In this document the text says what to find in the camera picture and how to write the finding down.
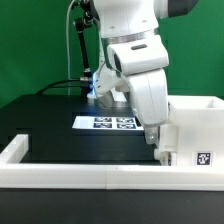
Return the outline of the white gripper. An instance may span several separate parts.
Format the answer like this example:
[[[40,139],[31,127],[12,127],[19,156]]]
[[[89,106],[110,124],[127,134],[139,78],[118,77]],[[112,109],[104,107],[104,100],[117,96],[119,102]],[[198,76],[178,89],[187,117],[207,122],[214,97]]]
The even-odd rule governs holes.
[[[167,81],[163,69],[122,75],[130,88],[129,103],[133,114],[145,128],[146,143],[156,144],[158,128],[168,118]]]

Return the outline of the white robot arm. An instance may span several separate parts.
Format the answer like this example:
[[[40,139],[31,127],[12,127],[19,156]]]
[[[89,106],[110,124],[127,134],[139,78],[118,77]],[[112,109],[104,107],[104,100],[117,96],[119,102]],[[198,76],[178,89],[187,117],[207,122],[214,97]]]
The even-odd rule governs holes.
[[[157,142],[158,129],[168,118],[164,68],[169,57],[158,21],[186,15],[198,1],[90,0],[103,60],[94,82],[96,96],[110,107],[112,92],[124,93],[149,144]]]

